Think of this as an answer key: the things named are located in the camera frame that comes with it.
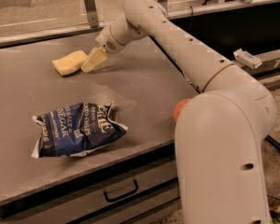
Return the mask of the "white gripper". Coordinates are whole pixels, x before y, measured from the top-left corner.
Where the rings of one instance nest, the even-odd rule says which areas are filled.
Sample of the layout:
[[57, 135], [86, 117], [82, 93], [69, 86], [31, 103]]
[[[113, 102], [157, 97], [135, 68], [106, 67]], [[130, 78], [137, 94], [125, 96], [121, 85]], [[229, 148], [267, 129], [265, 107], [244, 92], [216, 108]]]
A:
[[107, 59], [107, 53], [118, 52], [117, 45], [112, 39], [109, 26], [106, 26], [100, 32], [100, 34], [96, 37], [96, 42], [100, 48], [93, 48], [81, 66], [81, 70], [85, 73], [89, 73], [96, 66], [103, 63]]

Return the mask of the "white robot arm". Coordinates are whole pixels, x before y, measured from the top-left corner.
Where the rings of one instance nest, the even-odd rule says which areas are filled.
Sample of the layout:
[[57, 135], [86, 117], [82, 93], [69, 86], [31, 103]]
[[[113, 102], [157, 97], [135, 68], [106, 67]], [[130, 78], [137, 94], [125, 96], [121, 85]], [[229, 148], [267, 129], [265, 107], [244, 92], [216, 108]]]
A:
[[153, 37], [198, 90], [175, 125], [175, 158], [185, 224], [271, 224], [261, 143], [276, 107], [238, 65], [168, 21], [155, 0], [125, 0], [97, 38], [116, 53]]

